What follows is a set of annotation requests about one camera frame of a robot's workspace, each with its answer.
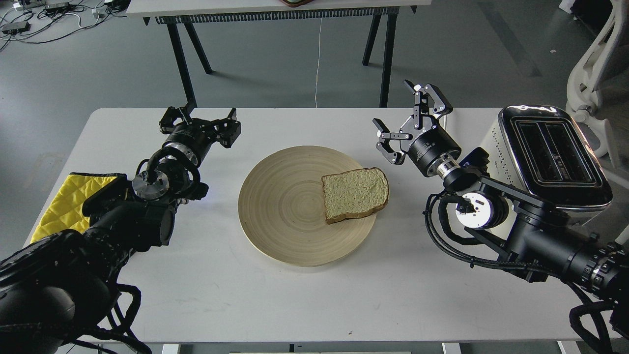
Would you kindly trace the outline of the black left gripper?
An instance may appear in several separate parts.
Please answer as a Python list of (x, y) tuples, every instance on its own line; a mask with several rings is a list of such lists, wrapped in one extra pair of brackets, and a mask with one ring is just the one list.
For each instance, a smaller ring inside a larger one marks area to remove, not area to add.
[(212, 121), (191, 119), (192, 110), (168, 107), (159, 122), (160, 132), (169, 135), (163, 147), (179, 150), (191, 162), (202, 162), (213, 143), (231, 148), (242, 132), (236, 108), (232, 108), (225, 118)]

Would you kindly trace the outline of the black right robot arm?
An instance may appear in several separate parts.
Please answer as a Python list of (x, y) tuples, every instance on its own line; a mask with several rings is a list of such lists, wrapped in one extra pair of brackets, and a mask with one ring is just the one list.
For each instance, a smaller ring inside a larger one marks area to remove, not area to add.
[(573, 220), (609, 206), (609, 185), (572, 117), (549, 105), (510, 105), (488, 132), (495, 153), (461, 147), (440, 120), (453, 112), (431, 84), (404, 84), (415, 99), (397, 131), (373, 119), (377, 149), (391, 164), (411, 160), (443, 190), (429, 195), (423, 217), (432, 242), (468, 264), (527, 282), (550, 276), (581, 304), (569, 312), (573, 331), (598, 354), (611, 354), (609, 329), (628, 336), (628, 252), (599, 235), (581, 235)]

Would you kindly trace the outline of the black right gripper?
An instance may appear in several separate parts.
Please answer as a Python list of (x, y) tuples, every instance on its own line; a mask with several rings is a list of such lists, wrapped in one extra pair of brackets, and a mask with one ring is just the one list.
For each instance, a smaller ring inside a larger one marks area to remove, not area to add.
[[(407, 79), (403, 83), (415, 98), (413, 113), (400, 127), (400, 133), (391, 132), (381, 119), (373, 118), (379, 139), (376, 148), (389, 163), (402, 164), (407, 156), (422, 175), (432, 177), (443, 156), (458, 159), (462, 152), (439, 124), (440, 118), (453, 112), (453, 106), (434, 85), (414, 84)], [(391, 141), (400, 141), (401, 151), (393, 150)]]

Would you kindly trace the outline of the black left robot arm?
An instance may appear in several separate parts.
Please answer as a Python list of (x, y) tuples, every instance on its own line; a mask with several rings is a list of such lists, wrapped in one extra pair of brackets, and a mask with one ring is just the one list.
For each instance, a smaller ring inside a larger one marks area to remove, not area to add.
[(194, 103), (167, 108), (167, 139), (133, 180), (116, 174), (81, 206), (85, 231), (63, 229), (1, 263), (1, 352), (54, 354), (82, 336), (151, 349), (132, 332), (141, 292), (118, 276), (132, 255), (169, 244), (180, 205), (206, 197), (199, 168), (213, 143), (230, 148), (241, 133), (232, 108), (223, 119), (192, 118)]

